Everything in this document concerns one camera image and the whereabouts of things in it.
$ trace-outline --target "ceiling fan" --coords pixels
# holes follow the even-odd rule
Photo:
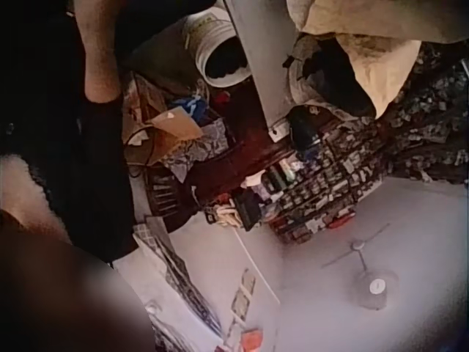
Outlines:
[[[352,286],[352,294],[354,301],[367,309],[381,310],[388,305],[389,298],[396,294],[399,284],[399,278],[393,271],[372,270],[365,263],[363,257],[363,248],[365,245],[374,240],[378,235],[389,227],[389,223],[383,226],[372,237],[365,241],[353,240],[350,244],[350,250],[336,259],[324,264],[321,268],[327,268],[334,263],[348,257],[352,253],[358,253],[360,257],[363,271],[355,278]]]

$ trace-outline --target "black clothing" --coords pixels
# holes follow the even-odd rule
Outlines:
[[[117,21],[117,58],[214,2],[128,0]],[[111,262],[134,245],[122,99],[96,104],[85,98],[84,49],[65,5],[64,0],[15,0],[2,10],[13,21],[1,35],[7,91],[1,103],[0,155],[19,155],[72,242]]]

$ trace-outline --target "wire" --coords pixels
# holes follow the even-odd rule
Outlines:
[[[132,140],[133,137],[135,137],[135,136],[136,136],[137,134],[139,134],[140,132],[145,131],[145,130],[147,130],[147,129],[149,129],[149,128],[153,128],[153,126],[152,126],[152,125],[151,125],[151,126],[146,126],[146,127],[140,128],[140,129],[138,129],[136,132],[132,133],[132,134],[130,135],[129,139],[124,143],[124,149],[129,145],[129,143],[130,143],[130,141]],[[150,159],[152,158],[153,153],[155,152],[155,133],[151,133],[151,134],[152,134],[152,138],[151,138],[152,148],[151,148],[151,150],[150,150],[150,152],[149,152],[149,155],[148,155],[146,161],[144,162],[144,165],[141,166],[139,172],[137,172],[136,175],[132,175],[132,173],[131,173],[130,170],[129,170],[129,176],[130,176],[131,178],[138,178],[138,177],[141,176],[141,173],[142,173],[143,168],[148,167],[148,163],[149,163]]]

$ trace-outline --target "white bucket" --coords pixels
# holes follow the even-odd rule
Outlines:
[[[210,55],[221,44],[236,37],[236,31],[225,10],[211,7],[195,15],[188,16],[182,31],[185,48],[196,61],[199,72],[205,81],[213,87],[225,88],[234,86],[251,75],[248,67],[240,67],[233,74],[222,78],[211,78],[206,75],[205,67]]]

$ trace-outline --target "white fur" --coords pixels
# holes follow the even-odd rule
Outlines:
[[[26,229],[70,242],[62,220],[49,208],[43,189],[31,178],[28,164],[17,155],[0,157],[0,208]]]

